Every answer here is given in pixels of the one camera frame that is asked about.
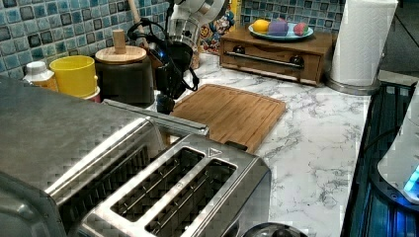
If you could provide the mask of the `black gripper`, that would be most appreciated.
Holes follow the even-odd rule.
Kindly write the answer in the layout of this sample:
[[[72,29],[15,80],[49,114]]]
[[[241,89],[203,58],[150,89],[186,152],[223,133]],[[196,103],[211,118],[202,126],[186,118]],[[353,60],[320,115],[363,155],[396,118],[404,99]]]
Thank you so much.
[[[154,69],[156,89],[162,93],[156,97],[156,109],[158,113],[170,115],[175,106],[174,100],[188,88],[184,73],[190,68],[193,50],[187,44],[175,41],[168,45],[154,42],[149,52],[160,62]]]

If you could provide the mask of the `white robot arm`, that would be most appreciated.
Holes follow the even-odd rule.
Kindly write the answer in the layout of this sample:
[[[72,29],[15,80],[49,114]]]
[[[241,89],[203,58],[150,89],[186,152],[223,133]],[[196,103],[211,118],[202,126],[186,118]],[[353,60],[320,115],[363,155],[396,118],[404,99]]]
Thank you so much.
[[[155,67],[157,112],[169,115],[175,101],[186,91],[197,91],[200,79],[192,68],[194,48],[204,24],[225,13],[228,0],[169,0],[164,39],[150,44]]]

